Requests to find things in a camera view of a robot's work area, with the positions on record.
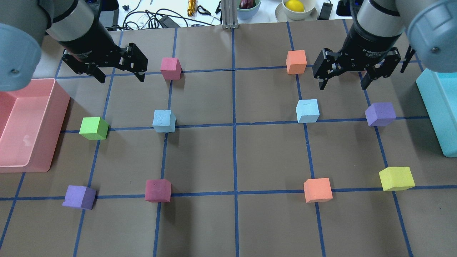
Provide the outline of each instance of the magenta cube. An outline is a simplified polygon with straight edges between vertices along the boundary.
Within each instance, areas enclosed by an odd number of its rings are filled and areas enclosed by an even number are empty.
[[[181,78],[181,64],[178,58],[165,57],[162,59],[160,72],[166,80],[178,80]]]
[[[151,203],[168,203],[171,200],[171,183],[166,179],[146,181],[144,199]]]
[[[62,206],[92,210],[96,190],[83,186],[68,186]]]
[[[365,111],[370,127],[383,127],[389,125],[397,118],[391,102],[376,102]]]

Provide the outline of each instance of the orange cube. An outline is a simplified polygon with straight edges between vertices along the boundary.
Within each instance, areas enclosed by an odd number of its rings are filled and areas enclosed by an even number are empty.
[[[333,199],[328,177],[308,179],[303,183],[303,187],[307,203],[327,202]]]
[[[289,51],[287,53],[287,74],[303,74],[306,64],[305,50]]]

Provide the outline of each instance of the grid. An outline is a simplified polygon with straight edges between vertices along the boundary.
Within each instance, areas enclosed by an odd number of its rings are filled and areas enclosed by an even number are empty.
[[[348,33],[348,26],[346,24],[345,20],[342,20],[345,32]],[[294,50],[294,40],[293,40],[293,34],[291,30],[291,25],[287,22],[287,33],[289,37],[289,43],[290,43],[290,49]],[[122,43],[122,38],[123,38],[124,33],[120,33],[120,38],[119,38],[119,44],[121,45]],[[174,30],[174,40],[173,40],[173,52],[172,56],[176,57],[176,45],[177,45],[177,37],[178,37],[178,29]],[[243,127],[243,126],[256,126],[256,125],[282,125],[282,124],[294,124],[297,123],[297,121],[294,120],[282,120],[282,121],[262,121],[262,122],[237,122],[236,118],[236,80],[237,80],[237,71],[243,71],[243,70],[277,70],[277,69],[285,69],[285,66],[264,66],[264,67],[241,67],[237,68],[236,66],[236,54],[235,54],[235,37],[236,37],[236,31],[232,30],[231,31],[231,57],[232,57],[232,65],[231,68],[225,68],[225,69],[202,69],[202,70],[185,70],[183,73],[210,73],[210,72],[231,72],[232,76],[232,123],[205,123],[205,124],[192,124],[192,125],[177,125],[177,129],[185,129],[185,128],[211,128],[211,127],[232,127],[232,137],[233,137],[233,190],[231,191],[210,191],[210,192],[192,192],[192,193],[173,193],[172,197],[174,198],[179,198],[179,197],[208,197],[208,196],[223,196],[223,195],[228,195],[228,196],[233,196],[234,198],[234,245],[235,245],[235,255],[240,256],[240,236],[239,236],[239,196],[240,195],[268,195],[268,194],[303,194],[302,189],[285,189],[285,190],[239,190],[238,189],[238,163],[237,163],[237,127]],[[423,71],[422,63],[419,61],[419,59],[416,56],[416,60],[411,61],[410,65],[417,64],[421,71]],[[59,80],[67,80],[67,79],[80,79],[80,78],[88,78],[88,76],[68,76],[68,77],[59,77],[59,71],[62,67],[62,61],[60,61],[57,71],[55,73],[55,78]],[[160,72],[148,72],[146,75],[158,75]],[[106,113],[108,110],[108,105],[110,101],[110,95],[112,92],[112,87],[113,87],[113,81],[114,78],[116,77],[121,77],[121,76],[132,76],[132,74],[116,74],[115,69],[112,69],[112,72],[110,75],[107,75],[108,78],[110,78],[110,83],[107,89],[107,95],[106,95],[106,100],[104,103],[104,108],[103,108],[103,118],[106,118]],[[296,75],[295,76],[295,81],[296,81],[296,86],[297,86],[297,95],[298,99],[302,100],[302,90],[301,90],[301,85],[300,85],[300,76]],[[167,101],[167,107],[168,109],[171,109],[172,105],[172,92],[173,92],[173,81],[170,82],[169,85],[169,90],[168,90],[168,101]],[[369,93],[364,90],[363,91],[367,106],[370,106],[371,101],[369,97]],[[397,120],[428,120],[429,118],[427,116],[403,116],[403,117],[398,117]],[[366,121],[365,118],[328,118],[328,119],[320,119],[317,121],[317,123],[347,123],[347,122],[363,122]],[[130,130],[152,130],[154,129],[152,126],[142,126],[142,127],[114,127],[110,128],[109,131],[130,131]],[[374,128],[374,131],[376,133],[377,137],[377,143],[379,145],[380,153],[382,155],[382,160],[384,163],[385,167],[388,167],[388,158],[386,157],[386,153],[383,147],[383,142],[382,142],[382,136],[380,134],[380,131],[378,128]],[[78,133],[78,130],[63,130],[63,134],[75,134]],[[308,163],[309,163],[309,170],[310,170],[310,177],[315,178],[314,174],[314,165],[313,165],[313,145],[310,142],[310,136],[308,132],[308,127],[306,124],[303,124],[303,135],[304,135],[304,143],[306,145],[306,155],[308,157]],[[169,135],[165,134],[164,140],[163,140],[163,152],[162,152],[162,161],[161,161],[161,169],[160,169],[160,178],[165,178],[165,166],[166,166],[166,156],[167,156],[167,146],[168,146],[168,141],[169,141]],[[98,140],[96,145],[95,145],[95,153],[93,156],[93,161],[90,169],[90,174],[89,178],[87,181],[87,185],[91,187],[92,185],[92,180],[94,176],[94,171],[96,169],[96,164],[97,164],[97,157],[99,154],[100,150],[100,145],[101,141]],[[16,193],[14,197],[3,197],[0,198],[0,201],[12,201],[11,203],[11,208],[5,223],[5,227],[3,229],[2,237],[0,239],[0,247],[3,245],[5,236],[8,235],[8,227],[10,224],[10,220],[14,214],[15,210],[15,205],[17,201],[29,201],[29,200],[63,200],[64,196],[39,196],[39,197],[19,197],[20,191],[24,182],[25,177],[28,176],[25,173],[21,175],[20,181],[17,186]],[[416,186],[412,188],[412,190],[436,190],[436,189],[455,189],[457,188],[457,184],[451,184],[451,185],[423,185],[423,186]],[[343,193],[343,192],[375,192],[375,191],[382,191],[381,187],[344,187],[344,188],[333,188],[332,192],[334,193]],[[394,205],[396,208],[399,224],[401,226],[401,231],[403,234],[404,242],[406,245],[406,250],[407,254],[409,256],[413,256],[413,249],[411,248],[411,245],[409,243],[409,238],[408,238],[408,233],[405,228],[404,224],[404,219],[402,216],[402,211],[400,208],[400,204],[397,198],[396,192],[392,192],[392,197],[394,201]],[[125,198],[144,198],[144,194],[121,194],[121,195],[112,195],[112,194],[107,194],[107,195],[98,195],[96,199],[125,199]],[[319,233],[319,243],[320,243],[320,250],[321,250],[321,255],[322,256],[327,256],[326,254],[326,248],[325,248],[325,234],[323,232],[323,222],[321,220],[321,211],[319,209],[319,204],[315,203],[314,204],[315,208],[315,215],[316,215],[316,223],[317,223],[317,229]],[[152,256],[159,256],[158,255],[158,245],[160,242],[160,225],[161,225],[161,212],[162,212],[162,204],[158,203],[157,204],[157,209],[156,209],[156,221],[155,221],[155,230],[154,230],[154,244],[151,246],[152,248]],[[83,224],[85,222],[85,210],[81,211],[80,214],[80,221],[79,221],[79,226],[77,229],[77,235],[76,235],[76,240],[74,243],[74,251],[73,251],[73,256],[77,256],[78,253],[78,248],[80,244],[80,238],[81,238],[81,233],[83,229]]]

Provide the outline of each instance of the cube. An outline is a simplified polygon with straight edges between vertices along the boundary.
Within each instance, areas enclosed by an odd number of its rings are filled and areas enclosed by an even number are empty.
[[[68,186],[62,206],[76,209],[92,210],[96,190],[83,186]]]
[[[144,199],[151,203],[168,203],[171,200],[171,183],[166,179],[146,181]]]
[[[397,118],[391,102],[376,102],[365,111],[370,127],[383,127],[389,125]]]
[[[384,191],[399,191],[415,187],[409,167],[389,167],[379,172]]]
[[[287,53],[287,74],[303,74],[306,64],[305,50],[289,51]]]
[[[166,80],[178,80],[181,78],[181,64],[178,58],[165,57],[162,59],[160,72]]]
[[[158,133],[175,131],[176,116],[171,110],[155,110],[152,126]]]
[[[85,117],[81,123],[80,135],[89,140],[103,140],[108,134],[109,124],[101,117]]]
[[[298,123],[314,123],[320,115],[317,99],[300,100],[295,110]]]
[[[307,203],[321,203],[333,199],[328,177],[308,179],[303,183],[303,188]]]

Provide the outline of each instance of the white table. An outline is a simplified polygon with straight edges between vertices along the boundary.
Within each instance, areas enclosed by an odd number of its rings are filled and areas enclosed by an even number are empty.
[[[119,2],[120,6],[123,6],[123,5],[130,6],[130,10],[128,10],[128,11],[125,11],[124,9],[119,8],[120,11],[119,11],[119,22],[118,23],[119,23],[119,25],[122,25],[125,15],[129,11],[133,10],[138,5],[138,0],[118,0],[118,2]],[[324,2],[328,2],[328,1],[327,0],[316,0],[315,8],[317,10],[317,13],[320,13],[320,9]],[[152,4],[150,4],[150,3],[151,3],[151,0],[142,0],[137,11],[149,10],[151,12],[156,12],[160,8],[166,8],[166,9],[173,10],[186,18],[204,21],[207,23],[212,23],[213,25],[219,24],[219,20],[213,19],[213,17],[211,17],[211,16],[201,15],[197,12],[195,13],[195,15],[193,17],[188,17],[187,16],[188,0],[153,0]],[[238,19],[238,22],[239,23],[276,22],[275,9],[278,6],[278,4],[280,4],[280,3],[281,3],[281,0],[262,0],[259,11],[257,12],[257,14],[254,17],[252,17],[248,20]],[[338,0],[333,0],[332,3],[333,3],[333,8],[332,8],[332,13],[330,14],[330,19],[347,19],[347,18],[349,18],[349,17],[338,16],[336,14],[336,6],[338,4]],[[219,4],[219,0],[197,0],[197,5],[202,5],[205,9],[210,11],[212,14],[215,12],[218,4]],[[167,11],[160,11],[160,13],[164,13],[164,14],[169,13],[170,15],[175,15],[175,14],[173,14],[171,12],[167,12]],[[186,26],[186,24],[184,23],[184,21],[181,18],[172,18],[172,19],[181,27]],[[127,21],[134,21],[134,22],[138,23],[139,25],[142,25],[141,22],[142,21],[146,22],[147,20],[148,20],[147,16],[142,17],[142,14],[134,14],[134,15],[131,15]],[[192,22],[192,21],[188,20],[188,23],[189,23],[189,25],[191,25],[196,22]]]

